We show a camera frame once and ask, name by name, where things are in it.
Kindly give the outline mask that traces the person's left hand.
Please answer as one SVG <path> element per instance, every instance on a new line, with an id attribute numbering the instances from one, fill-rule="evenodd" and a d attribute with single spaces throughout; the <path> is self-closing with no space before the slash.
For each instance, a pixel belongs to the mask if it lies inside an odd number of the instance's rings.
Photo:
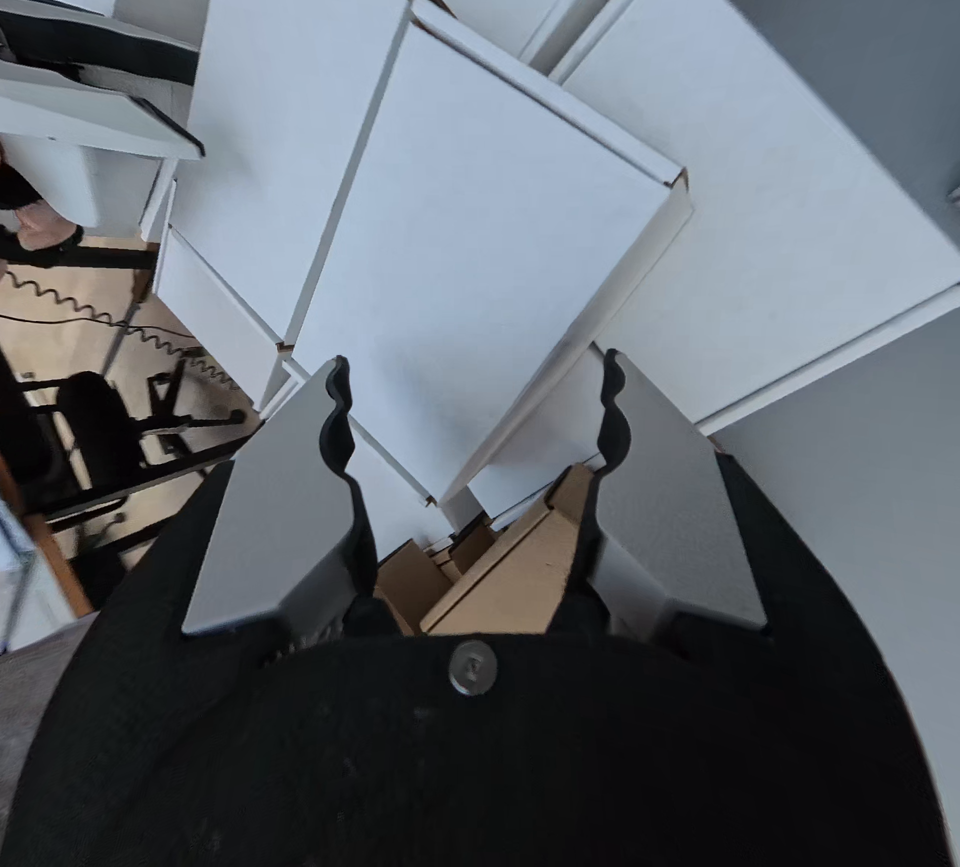
<path id="1" fill-rule="evenodd" d="M 68 249 L 80 244 L 85 235 L 81 226 L 42 199 L 19 206 L 13 214 L 18 223 L 17 242 L 28 252 Z"/>

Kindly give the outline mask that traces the white cardboard box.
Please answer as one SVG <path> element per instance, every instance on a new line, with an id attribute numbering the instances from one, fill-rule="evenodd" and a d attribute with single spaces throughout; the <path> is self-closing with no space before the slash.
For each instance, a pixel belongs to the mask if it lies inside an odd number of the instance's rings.
<path id="1" fill-rule="evenodd" d="M 294 346 L 435 501 L 574 366 L 691 213 L 687 171 L 414 0 Z"/>
<path id="2" fill-rule="evenodd" d="M 294 343 L 412 0 L 209 0 L 173 228 Z"/>

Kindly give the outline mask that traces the stack of white boxes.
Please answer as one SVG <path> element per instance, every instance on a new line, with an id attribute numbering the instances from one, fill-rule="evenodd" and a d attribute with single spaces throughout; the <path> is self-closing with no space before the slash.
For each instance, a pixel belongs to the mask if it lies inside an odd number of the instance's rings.
<path id="1" fill-rule="evenodd" d="M 954 244 L 728 0 L 587 1 L 544 60 L 534 33 L 524 49 L 495 33 L 522 0 L 428 1 L 685 169 L 688 219 L 582 356 L 624 352 L 702 432 L 869 352 L 958 285 Z M 555 1 L 539 27 L 574 3 Z M 174 194 L 154 288 L 268 409 L 285 371 L 312 374 L 294 358 L 305 317 L 282 342 L 173 227 L 178 176 L 199 161 L 160 176 Z M 546 483 L 545 447 L 509 438 L 469 481 L 489 513 Z"/>

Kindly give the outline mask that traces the black stool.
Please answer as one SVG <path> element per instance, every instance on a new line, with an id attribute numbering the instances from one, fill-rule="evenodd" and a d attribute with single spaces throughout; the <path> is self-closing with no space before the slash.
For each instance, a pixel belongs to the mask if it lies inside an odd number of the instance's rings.
<path id="1" fill-rule="evenodd" d="M 204 474 L 248 440 L 192 450 L 184 433 L 241 427 L 246 414 L 198 418 L 175 411 L 186 359 L 147 381 L 150 413 L 134 417 L 100 373 L 19 380 L 1 357 L 1 453 L 28 514 L 54 533 L 122 508 L 130 496 L 189 474 Z"/>

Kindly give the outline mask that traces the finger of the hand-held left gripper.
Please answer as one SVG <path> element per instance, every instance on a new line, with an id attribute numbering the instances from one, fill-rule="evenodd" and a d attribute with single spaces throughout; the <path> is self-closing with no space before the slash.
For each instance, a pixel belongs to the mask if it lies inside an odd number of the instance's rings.
<path id="1" fill-rule="evenodd" d="M 198 161 L 205 146 L 143 97 L 1 66 L 1 133 L 160 159 Z"/>
<path id="2" fill-rule="evenodd" d="M 199 49 L 57 0 L 1 0 L 2 55 L 78 80 L 80 69 L 121 71 L 192 87 Z"/>

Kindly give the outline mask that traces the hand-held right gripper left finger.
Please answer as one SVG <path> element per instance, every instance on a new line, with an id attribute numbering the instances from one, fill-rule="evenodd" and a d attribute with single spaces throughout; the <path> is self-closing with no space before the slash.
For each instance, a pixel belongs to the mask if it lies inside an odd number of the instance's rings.
<path id="1" fill-rule="evenodd" d="M 275 621 L 318 637 L 373 597 L 376 543 L 348 471 L 352 406 L 350 362 L 336 355 L 234 456 L 183 633 Z"/>

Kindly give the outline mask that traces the stack of brown cardboard boxes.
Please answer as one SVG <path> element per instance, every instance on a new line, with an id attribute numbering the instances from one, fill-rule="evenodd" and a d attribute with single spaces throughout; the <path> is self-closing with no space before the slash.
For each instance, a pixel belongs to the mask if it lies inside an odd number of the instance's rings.
<path id="1" fill-rule="evenodd" d="M 408 637 L 543 635 L 561 606 L 594 472 L 571 465 L 498 535 L 468 535 L 484 547 L 457 580 L 413 540 L 383 561 L 374 597 Z"/>

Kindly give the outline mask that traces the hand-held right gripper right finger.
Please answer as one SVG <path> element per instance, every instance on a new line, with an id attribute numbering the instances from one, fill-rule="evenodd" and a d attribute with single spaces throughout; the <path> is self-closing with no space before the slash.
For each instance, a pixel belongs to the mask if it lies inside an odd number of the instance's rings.
<path id="1" fill-rule="evenodd" d="M 594 594 L 629 637 L 679 615 L 760 632 L 767 614 L 714 444 L 626 353 L 604 356 L 598 451 L 566 593 Z"/>

